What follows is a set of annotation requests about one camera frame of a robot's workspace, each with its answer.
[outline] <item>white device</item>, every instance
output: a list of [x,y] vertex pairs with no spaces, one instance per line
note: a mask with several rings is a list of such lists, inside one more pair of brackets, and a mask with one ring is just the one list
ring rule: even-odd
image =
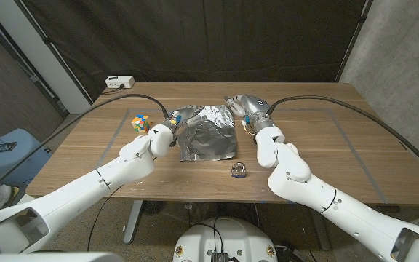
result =
[[108,76],[105,83],[108,88],[120,88],[121,84],[124,85],[124,88],[132,88],[135,79],[133,76]]
[[[234,113],[242,115],[244,112],[247,121],[253,123],[258,163],[266,168],[275,167],[268,179],[272,192],[320,212],[382,261],[419,261],[419,226],[378,213],[311,174],[297,148],[283,143],[285,136],[266,115],[269,106],[264,100],[238,95],[226,101]],[[124,146],[119,156],[108,164],[51,194],[0,210],[0,253],[30,253],[42,249],[67,222],[102,197],[125,183],[151,174],[155,167],[153,158],[167,154],[177,128],[203,120],[198,119],[188,108],[182,113],[175,111],[148,135],[139,136]],[[238,255],[239,251],[247,255],[246,260],[240,261],[277,261],[270,248],[271,240],[261,230],[232,218],[217,220],[215,228],[220,230],[225,250],[216,248],[215,254],[210,254],[215,241],[208,236],[213,234],[212,222],[205,221],[207,226],[194,226],[182,235],[176,244],[174,261],[224,261],[226,258],[238,261],[242,256]],[[37,261],[39,258],[28,255],[26,259]],[[78,261],[87,259],[87,255],[76,257]]]

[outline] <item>white robot body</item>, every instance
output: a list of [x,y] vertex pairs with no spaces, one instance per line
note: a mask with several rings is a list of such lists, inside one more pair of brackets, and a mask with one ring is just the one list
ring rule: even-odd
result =
[[224,251],[221,252],[221,241],[217,232],[211,228],[215,219],[201,222],[208,226],[196,224],[184,233],[177,244],[173,255],[174,262],[212,261],[212,256],[221,253],[238,261],[277,261],[273,242],[259,228],[237,218],[218,218],[215,228],[223,238]]

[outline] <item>gray wall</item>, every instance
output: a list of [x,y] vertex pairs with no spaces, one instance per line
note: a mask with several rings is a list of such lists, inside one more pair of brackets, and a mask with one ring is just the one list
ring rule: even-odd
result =
[[0,137],[23,128],[44,140],[63,118],[0,43]]
[[[419,0],[374,0],[340,78],[419,149]],[[419,207],[388,214],[419,225]],[[379,261],[328,223],[337,262]]]

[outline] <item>rubik's cube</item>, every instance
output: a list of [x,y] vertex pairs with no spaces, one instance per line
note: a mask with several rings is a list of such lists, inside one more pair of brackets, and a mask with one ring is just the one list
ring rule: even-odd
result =
[[137,115],[133,120],[132,124],[137,132],[148,132],[150,130],[150,122],[148,116]]

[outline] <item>black cable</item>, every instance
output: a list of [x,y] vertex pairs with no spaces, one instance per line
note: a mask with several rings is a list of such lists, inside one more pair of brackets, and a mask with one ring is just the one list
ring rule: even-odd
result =
[[102,92],[100,95],[110,95],[111,93],[115,93],[118,92],[119,90],[123,89],[125,87],[124,84],[121,84],[118,88],[111,90],[111,91],[107,91],[107,92]]
[[[215,251],[216,251],[216,221],[218,220],[219,216],[216,216],[215,222],[212,225],[212,236],[215,238]],[[223,252],[223,243],[221,242],[221,252]]]
[[114,193],[116,193],[116,191],[118,191],[122,186],[118,187],[116,190],[114,190],[114,192],[108,196],[108,198],[105,200],[105,202],[101,205],[100,207],[100,211],[98,211],[98,215],[95,218],[95,222],[93,222],[93,226],[92,226],[92,230],[90,230],[90,236],[88,237],[88,245],[87,245],[87,251],[90,251],[90,242],[92,241],[92,234],[93,234],[93,229],[95,228],[96,225],[96,221],[98,221],[98,218],[100,217],[100,213],[101,210],[103,209],[103,207],[105,206],[106,202],[114,195]]
[[217,233],[218,233],[218,235],[219,235],[219,239],[221,240],[221,252],[223,252],[223,250],[224,250],[224,245],[223,245],[223,238],[221,237],[221,233],[219,233],[219,231],[214,227],[214,226],[208,226],[208,225],[206,225],[206,224],[203,224],[203,223],[196,223],[195,224],[195,226],[207,226],[207,227],[209,227],[209,228],[211,228],[211,229],[213,229],[213,232],[214,231],[216,231]]
[[308,251],[310,251],[310,255],[313,258],[314,262],[318,262],[318,261],[316,261],[316,258],[314,257],[313,252],[311,252],[310,242],[306,238],[305,226],[303,225],[303,221],[305,219],[306,219],[306,216],[305,216],[305,213],[303,213],[303,220],[302,220],[303,238],[305,239],[305,243],[306,243],[306,245],[308,247]]
[[373,120],[374,122],[376,122],[377,124],[379,124],[381,127],[384,127],[384,129],[388,130],[392,135],[394,135],[397,139],[399,139],[403,144],[406,145],[406,147],[408,147],[411,151],[413,151],[413,153],[415,153],[416,156],[418,156],[419,158],[419,150],[416,149],[416,147],[414,147],[414,145],[412,145],[410,142],[408,142],[407,139],[405,139],[403,136],[401,136],[396,130],[393,130],[392,127],[389,127],[386,123],[382,122],[381,120],[379,120],[379,118],[377,118],[376,116],[373,116],[372,114],[361,110],[360,108],[357,108],[353,105],[347,104],[345,102],[342,102],[340,100],[336,100],[334,98],[328,98],[328,97],[323,97],[323,96],[319,96],[319,95],[299,95],[299,96],[295,96],[295,97],[288,97],[288,98],[282,98],[281,100],[276,101],[274,104],[272,104],[269,109],[268,112],[266,113],[268,116],[270,116],[274,109],[276,108],[277,105],[279,105],[280,103],[286,102],[286,101],[291,101],[291,100],[299,100],[299,99],[316,99],[316,100],[324,100],[324,101],[328,101],[328,102],[332,102],[332,103],[336,103],[340,106],[344,106],[346,108],[349,108],[357,113],[360,113],[361,115]]
[[22,159],[20,159],[17,163],[15,163],[12,167],[10,167],[4,174],[2,174],[0,176],[0,182],[3,181],[3,179],[5,179],[8,175],[10,175],[12,171],[14,171],[16,168],[18,168],[31,155],[35,154],[35,152],[37,152],[42,146],[44,146],[46,143],[48,143],[48,141],[50,141],[51,139],[53,139],[56,135],[59,135],[59,133],[61,133],[62,131],[64,131],[67,127],[69,127],[75,121],[77,121],[80,118],[82,118],[84,115],[86,115],[89,112],[95,110],[96,108],[99,108],[101,106],[104,106],[107,103],[113,102],[113,101],[118,100],[118,99],[121,99],[121,98],[129,98],[129,97],[139,97],[139,98],[146,98],[146,99],[152,100],[153,102],[157,103],[159,105],[159,107],[161,107],[161,110],[163,111],[163,114],[164,114],[164,118],[167,118],[169,116],[167,114],[167,111],[164,108],[164,106],[158,100],[156,100],[156,99],[154,99],[152,97],[149,97],[147,95],[126,94],[126,95],[118,95],[118,96],[116,96],[114,98],[110,98],[110,99],[108,99],[108,100],[106,100],[104,102],[101,102],[101,103],[97,104],[96,106],[92,106],[91,108],[88,108],[87,110],[85,110],[84,112],[82,112],[81,114],[79,114],[78,116],[76,116],[74,119],[72,119],[65,126],[61,127],[57,131],[54,131],[47,139],[43,140],[43,142],[41,142],[38,146],[36,146],[34,149],[32,149],[32,151],[28,152],[28,154],[26,154]]

